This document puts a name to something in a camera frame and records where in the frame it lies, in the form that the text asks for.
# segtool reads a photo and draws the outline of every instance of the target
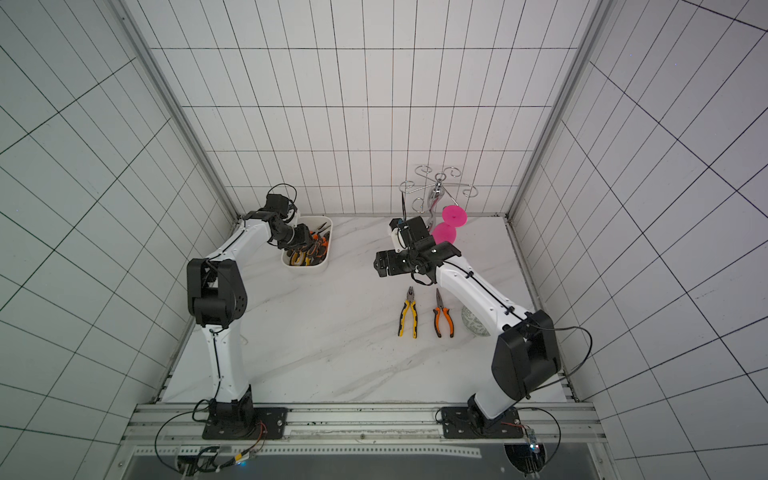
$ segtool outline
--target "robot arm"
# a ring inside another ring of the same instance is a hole
[[[248,295],[238,261],[247,262],[263,243],[281,250],[310,245],[310,231],[298,219],[299,212],[291,200],[267,194],[265,207],[243,217],[222,247],[187,265],[187,306],[207,342],[214,368],[214,399],[222,404],[220,408],[250,397],[240,351],[239,321]]]
[[[561,368],[552,320],[541,310],[531,312],[511,302],[450,243],[435,244],[421,217],[394,219],[390,227],[399,230],[405,241],[400,247],[405,248],[376,254],[374,267],[379,276],[426,275],[430,285],[436,283],[453,293],[497,336],[491,365],[494,382],[468,400],[472,421],[482,429]]]

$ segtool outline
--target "orange pliers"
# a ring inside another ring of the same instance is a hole
[[[437,290],[437,308],[433,310],[435,312],[435,331],[437,332],[437,337],[442,338],[442,335],[440,335],[440,312],[442,311],[442,314],[445,315],[445,318],[448,320],[448,326],[451,327],[451,338],[453,338],[453,320],[451,320],[451,316],[448,314],[448,309],[443,307],[442,305],[442,297],[440,296],[440,289]]]
[[[405,329],[406,313],[408,310],[413,312],[413,338],[416,338],[416,325],[419,321],[419,315],[416,313],[416,301],[413,299],[412,286],[408,288],[406,303],[402,306],[402,312],[400,312],[400,328],[397,330],[397,336],[402,336],[402,331]]]

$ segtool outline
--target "yellow pliers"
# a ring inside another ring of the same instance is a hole
[[[413,287],[408,288],[408,296],[406,296],[406,303],[402,306],[402,312],[400,313],[400,328],[397,330],[397,336],[402,336],[402,331],[405,328],[406,313],[408,310],[413,312],[413,338],[416,338],[416,325],[419,321],[419,315],[416,313],[416,301],[413,299]]]

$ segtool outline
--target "marble tabletop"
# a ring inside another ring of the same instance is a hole
[[[461,303],[441,289],[455,336],[433,327],[435,287],[407,275],[379,278],[375,253],[392,248],[389,218],[332,217],[327,269],[298,274],[280,252],[261,247],[240,266],[248,293],[241,342],[254,402],[466,402],[492,378],[496,338],[462,323]],[[513,302],[532,308],[515,252],[500,217],[472,217],[455,245],[473,268]],[[406,291],[413,285],[419,335],[406,320],[397,336]],[[447,329],[443,320],[441,330]],[[163,402],[213,395],[211,367],[196,326],[163,394]],[[537,402],[564,401],[559,385],[536,392]]]

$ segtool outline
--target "pink plastic cup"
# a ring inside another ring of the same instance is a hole
[[[432,230],[432,236],[435,238],[435,243],[443,243],[445,241],[453,243],[456,241],[456,227],[452,227],[446,222],[439,223]]]
[[[459,228],[467,223],[467,213],[458,205],[448,205],[446,208],[442,209],[442,219],[451,227]]]

